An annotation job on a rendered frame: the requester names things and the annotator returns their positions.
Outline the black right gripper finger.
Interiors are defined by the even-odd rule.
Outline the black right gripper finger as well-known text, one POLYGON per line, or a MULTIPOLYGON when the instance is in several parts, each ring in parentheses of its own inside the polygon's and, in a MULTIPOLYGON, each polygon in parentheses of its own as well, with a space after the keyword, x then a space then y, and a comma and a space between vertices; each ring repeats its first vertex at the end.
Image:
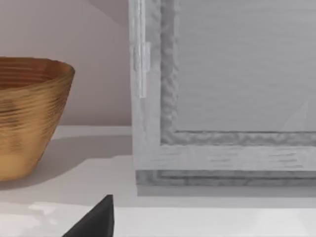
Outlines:
POLYGON ((114 197, 106 195, 62 237, 114 237, 114 197))

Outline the golden brown ribbed bowl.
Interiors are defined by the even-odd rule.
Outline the golden brown ribbed bowl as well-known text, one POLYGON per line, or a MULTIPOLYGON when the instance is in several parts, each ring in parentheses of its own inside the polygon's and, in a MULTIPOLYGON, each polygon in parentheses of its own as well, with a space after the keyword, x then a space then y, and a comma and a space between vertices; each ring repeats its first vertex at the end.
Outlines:
POLYGON ((75 69, 58 60, 0 56, 0 182, 30 175, 50 142, 75 69))

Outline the grey cabinet door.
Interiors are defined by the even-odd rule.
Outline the grey cabinet door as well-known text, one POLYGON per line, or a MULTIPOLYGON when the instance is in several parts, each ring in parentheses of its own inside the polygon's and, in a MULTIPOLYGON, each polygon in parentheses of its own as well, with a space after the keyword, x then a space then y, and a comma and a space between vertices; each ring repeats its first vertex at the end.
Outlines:
POLYGON ((316 132, 316 0, 179 0, 176 128, 316 132))

